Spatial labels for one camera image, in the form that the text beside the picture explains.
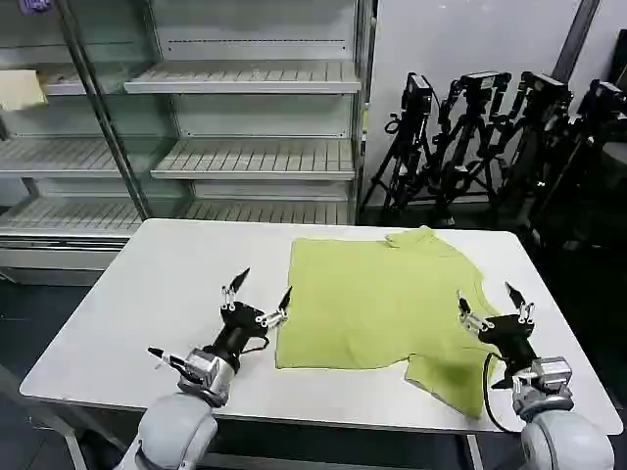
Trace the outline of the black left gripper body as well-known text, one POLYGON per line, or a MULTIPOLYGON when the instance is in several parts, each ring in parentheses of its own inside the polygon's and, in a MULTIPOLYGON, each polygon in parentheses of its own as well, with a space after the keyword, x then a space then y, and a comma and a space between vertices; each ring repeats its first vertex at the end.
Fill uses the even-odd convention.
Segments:
POLYGON ((263 351, 267 347, 267 328, 262 328, 256 318, 263 314, 250 305, 235 302, 235 310, 219 310, 223 328, 211 344, 211 354, 220 357, 226 363, 239 363, 242 354, 263 351), (247 349, 253 338, 262 339, 260 347, 247 349))

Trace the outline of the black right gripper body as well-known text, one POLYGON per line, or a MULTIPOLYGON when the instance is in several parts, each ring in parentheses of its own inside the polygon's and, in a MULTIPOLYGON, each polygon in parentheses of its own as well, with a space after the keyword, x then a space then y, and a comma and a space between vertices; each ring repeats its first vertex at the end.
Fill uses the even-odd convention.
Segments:
POLYGON ((489 327, 478 333, 482 343, 495 346, 506 364, 506 376, 529 368, 538 357, 530 345, 529 338, 535 324, 520 321, 517 315, 502 315, 487 319, 489 327))

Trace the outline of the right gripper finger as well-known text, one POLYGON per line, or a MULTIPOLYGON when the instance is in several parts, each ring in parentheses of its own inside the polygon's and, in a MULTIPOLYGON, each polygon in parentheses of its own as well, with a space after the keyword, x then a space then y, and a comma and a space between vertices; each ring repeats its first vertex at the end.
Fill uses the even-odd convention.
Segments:
POLYGON ((511 284, 505 282, 506 291, 511 299, 517 314, 518 322, 521 324, 533 324, 534 303, 527 303, 522 293, 515 289, 511 284))
POLYGON ((477 316, 463 295, 461 290, 457 290, 457 298, 458 298, 458 309, 459 309, 459 322, 463 328, 467 331, 478 335, 480 332, 486 330, 485 320, 477 316))

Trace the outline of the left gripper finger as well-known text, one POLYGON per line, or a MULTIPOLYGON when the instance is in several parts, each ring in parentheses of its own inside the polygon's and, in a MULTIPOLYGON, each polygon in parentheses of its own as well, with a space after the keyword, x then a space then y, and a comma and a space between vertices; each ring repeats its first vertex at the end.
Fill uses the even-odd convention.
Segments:
POLYGON ((258 324, 262 328, 275 328, 288 317, 288 306, 291 300, 292 287, 289 287, 277 309, 271 313, 264 313, 258 316, 258 324))
POLYGON ((227 286, 223 286, 221 288, 221 293, 223 296, 221 309, 235 310, 235 296, 240 290, 249 273, 250 268, 246 268, 244 271, 237 274, 227 286))

